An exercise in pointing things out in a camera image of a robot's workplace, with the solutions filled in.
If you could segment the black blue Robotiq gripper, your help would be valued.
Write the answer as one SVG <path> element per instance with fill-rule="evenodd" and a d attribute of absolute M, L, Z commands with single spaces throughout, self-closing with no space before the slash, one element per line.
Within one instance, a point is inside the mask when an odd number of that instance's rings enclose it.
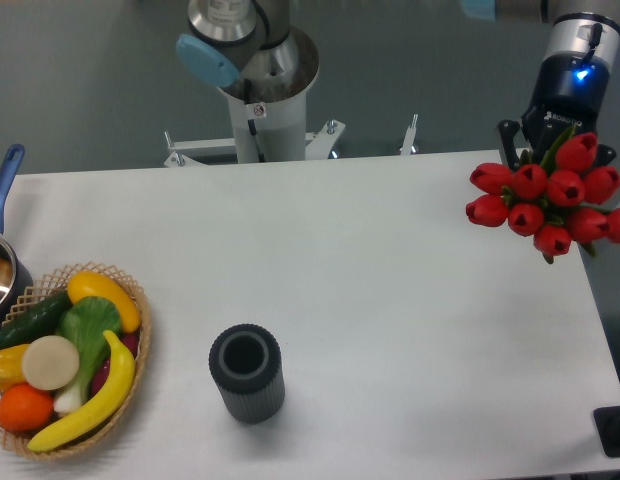
<path fill-rule="evenodd" d="M 524 138 L 532 149 L 550 144 L 567 128 L 578 134 L 596 131 L 596 123 L 610 73 L 597 60 L 584 63 L 576 55 L 553 55 L 541 64 L 528 109 L 521 117 Z M 520 168 L 515 139 L 518 121 L 505 119 L 496 126 L 501 162 L 510 170 Z M 617 156 L 608 145 L 597 146 L 594 167 L 608 166 Z"/>

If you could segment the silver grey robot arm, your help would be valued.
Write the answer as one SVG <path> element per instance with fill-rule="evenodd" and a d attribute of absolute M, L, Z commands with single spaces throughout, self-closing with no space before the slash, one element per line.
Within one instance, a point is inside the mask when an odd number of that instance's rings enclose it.
<path fill-rule="evenodd" d="M 552 28 L 527 110 L 498 124 L 500 155 L 522 162 L 522 135 L 542 161 L 566 129 L 596 128 L 620 45 L 620 1 L 465 1 L 464 13 L 487 20 L 529 19 Z M 241 163 L 328 159 L 343 132 L 329 121 L 306 130 L 306 94 L 319 71 L 313 41 L 290 22 L 286 1 L 193 1 L 190 30 L 176 53 L 198 80 L 226 97 Z"/>

